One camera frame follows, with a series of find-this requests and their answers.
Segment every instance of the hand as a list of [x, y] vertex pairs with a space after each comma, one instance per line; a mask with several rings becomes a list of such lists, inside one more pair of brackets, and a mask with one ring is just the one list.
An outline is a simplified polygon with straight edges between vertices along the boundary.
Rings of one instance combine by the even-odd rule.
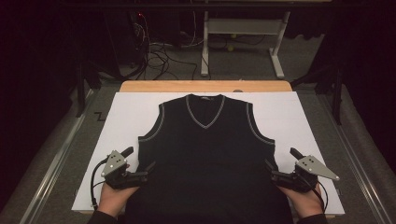
[[107, 183], [102, 186], [102, 193], [98, 211], [117, 217], [126, 204], [128, 198], [133, 195], [139, 187], [129, 189], [113, 189]]
[[[312, 190], [307, 193], [300, 193], [292, 189], [285, 189], [280, 186], [277, 187], [291, 199], [300, 218], [311, 217], [323, 213], [321, 201]], [[316, 191], [320, 194], [319, 184], [316, 186]]]

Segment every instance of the white stand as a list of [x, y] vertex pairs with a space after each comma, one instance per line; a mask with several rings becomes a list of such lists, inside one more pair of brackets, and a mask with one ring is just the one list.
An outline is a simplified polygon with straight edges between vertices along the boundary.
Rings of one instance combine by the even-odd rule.
[[276, 45], [269, 49], [269, 53], [279, 79], [285, 78], [277, 53], [282, 43], [288, 25], [290, 12], [285, 12], [283, 20], [239, 20], [239, 19], [209, 19], [205, 12], [204, 47], [202, 50], [201, 76], [209, 74], [209, 49], [207, 47], [208, 34], [236, 34], [236, 35], [277, 35]]

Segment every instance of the white surface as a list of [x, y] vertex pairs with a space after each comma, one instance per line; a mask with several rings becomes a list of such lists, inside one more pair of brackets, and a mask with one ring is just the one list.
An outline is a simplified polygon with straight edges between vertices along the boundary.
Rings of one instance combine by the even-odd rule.
[[[194, 94], [218, 95], [219, 93], [196, 92]], [[290, 154], [291, 147], [297, 148], [303, 155], [313, 155], [324, 163], [296, 92], [224, 92], [222, 94], [253, 103], [253, 113], [260, 132], [276, 140], [275, 158], [279, 171], [290, 173], [294, 170], [296, 160]], [[92, 170], [112, 150], [122, 152], [127, 147], [134, 147], [134, 153], [127, 160], [131, 164], [129, 168], [131, 172], [137, 168], [137, 136], [145, 135], [152, 128], [159, 114], [159, 104], [185, 95], [187, 95], [186, 92], [116, 93], [72, 210], [92, 211], [90, 195]], [[103, 167], [98, 169], [95, 183], [103, 181], [100, 177]], [[337, 175], [343, 181], [342, 174]], [[332, 181], [321, 177], [319, 181], [329, 193], [326, 214], [343, 215], [344, 208]], [[101, 186], [98, 186], [94, 191], [98, 202], [100, 189]]]

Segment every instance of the wooden edge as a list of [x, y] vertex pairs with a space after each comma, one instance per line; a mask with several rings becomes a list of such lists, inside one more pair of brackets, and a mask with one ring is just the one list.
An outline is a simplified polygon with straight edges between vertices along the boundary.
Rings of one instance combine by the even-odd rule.
[[[195, 0], [196, 2], [204, 2], [205, 0]], [[257, 3], [257, 2], [264, 2], [264, 3], [274, 3], [274, 2], [306, 2], [306, 3], [321, 3], [321, 2], [331, 2], [332, 0], [249, 0], [244, 1], [246, 3]], [[209, 2], [216, 3], [216, 2], [241, 2], [241, 0], [209, 0]]]
[[[90, 215], [91, 216], [93, 214], [93, 211], [80, 211], [80, 213], [82, 215]], [[124, 214], [125, 214], [125, 211], [121, 211], [120, 212], [120, 215], [124, 215]], [[325, 216], [326, 216], [327, 219], [332, 219], [332, 218], [336, 217], [336, 215], [325, 215]]]
[[120, 92], [271, 92], [292, 91], [284, 80], [154, 80], [125, 81]]

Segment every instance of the armhole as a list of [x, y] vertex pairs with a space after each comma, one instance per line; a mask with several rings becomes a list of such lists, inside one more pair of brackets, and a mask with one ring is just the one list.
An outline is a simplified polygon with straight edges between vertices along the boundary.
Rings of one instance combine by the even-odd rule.
[[151, 128], [151, 130], [146, 133], [144, 136], [139, 136], [138, 140], [139, 142], [147, 142], [148, 140], [152, 139], [157, 135], [157, 133], [160, 131], [161, 127], [163, 126], [163, 119], [165, 116], [165, 107], [163, 104], [159, 106], [160, 109], [160, 114], [158, 115], [157, 120], [154, 123], [154, 126]]
[[248, 125], [250, 127], [250, 130], [253, 132], [254, 136], [258, 138], [260, 141], [268, 144], [268, 145], [274, 145], [275, 140], [271, 138], [267, 138], [264, 135], [262, 135], [259, 131], [259, 128], [257, 127], [256, 120], [254, 119], [253, 115], [253, 104], [247, 103], [247, 120], [248, 120]]

